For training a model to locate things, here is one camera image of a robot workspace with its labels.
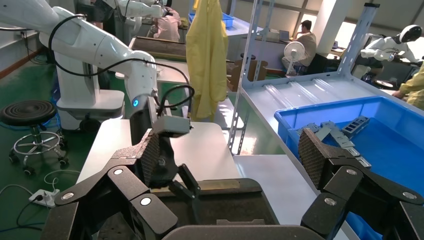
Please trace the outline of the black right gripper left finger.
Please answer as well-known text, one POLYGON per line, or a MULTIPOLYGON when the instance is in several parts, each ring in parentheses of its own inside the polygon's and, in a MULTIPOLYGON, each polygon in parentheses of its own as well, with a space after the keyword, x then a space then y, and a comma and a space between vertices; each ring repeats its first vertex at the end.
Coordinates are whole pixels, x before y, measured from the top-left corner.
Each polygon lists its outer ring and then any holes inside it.
POLYGON ((138 144, 117 150, 99 172, 55 198, 41 239, 90 240, 117 213, 138 239, 164 238, 178 218, 151 192, 165 185, 164 176, 154 176, 160 160, 174 161, 170 139, 148 130, 138 144))

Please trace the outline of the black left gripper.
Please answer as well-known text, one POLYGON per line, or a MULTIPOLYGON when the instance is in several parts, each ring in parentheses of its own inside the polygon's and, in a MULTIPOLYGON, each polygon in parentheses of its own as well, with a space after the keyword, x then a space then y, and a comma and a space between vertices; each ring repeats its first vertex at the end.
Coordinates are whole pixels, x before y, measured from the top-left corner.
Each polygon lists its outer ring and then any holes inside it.
POLYGON ((183 200, 193 200, 199 196, 201 188, 189 170, 183 163, 179 167, 175 163, 174 150, 168 137, 159 137, 160 156, 163 159, 160 187, 167 187, 177 197, 183 200), (173 181, 177 173, 184 182, 185 187, 178 181, 173 181))

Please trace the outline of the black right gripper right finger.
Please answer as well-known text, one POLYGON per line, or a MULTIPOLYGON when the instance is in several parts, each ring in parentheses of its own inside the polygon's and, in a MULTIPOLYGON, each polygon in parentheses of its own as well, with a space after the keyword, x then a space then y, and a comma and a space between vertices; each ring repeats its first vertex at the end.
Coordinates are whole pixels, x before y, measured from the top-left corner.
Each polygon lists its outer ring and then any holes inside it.
POLYGON ((346 149, 323 143, 305 128, 299 139, 301 164, 319 195, 301 225, 332 240, 349 213, 360 216, 385 240, 424 237, 424 199, 416 191, 365 168, 346 149))

